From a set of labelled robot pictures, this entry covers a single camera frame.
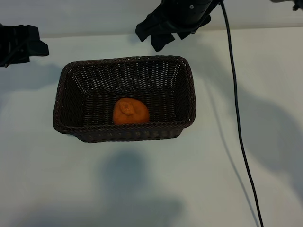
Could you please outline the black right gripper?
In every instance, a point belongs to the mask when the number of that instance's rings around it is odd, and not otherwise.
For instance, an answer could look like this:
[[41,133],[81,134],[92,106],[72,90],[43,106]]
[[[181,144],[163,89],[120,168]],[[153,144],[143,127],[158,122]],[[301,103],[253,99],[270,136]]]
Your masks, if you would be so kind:
[[220,3],[220,0],[163,0],[136,26],[135,33],[142,42],[150,37],[154,50],[159,52],[175,40],[173,33],[183,40],[208,24],[210,13]]

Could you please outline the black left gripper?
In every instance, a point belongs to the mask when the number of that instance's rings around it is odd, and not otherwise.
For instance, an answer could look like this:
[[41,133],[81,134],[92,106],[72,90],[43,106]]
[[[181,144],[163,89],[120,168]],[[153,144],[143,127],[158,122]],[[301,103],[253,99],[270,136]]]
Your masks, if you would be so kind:
[[36,26],[0,26],[0,66],[30,62],[30,57],[49,55],[48,45],[40,40]]

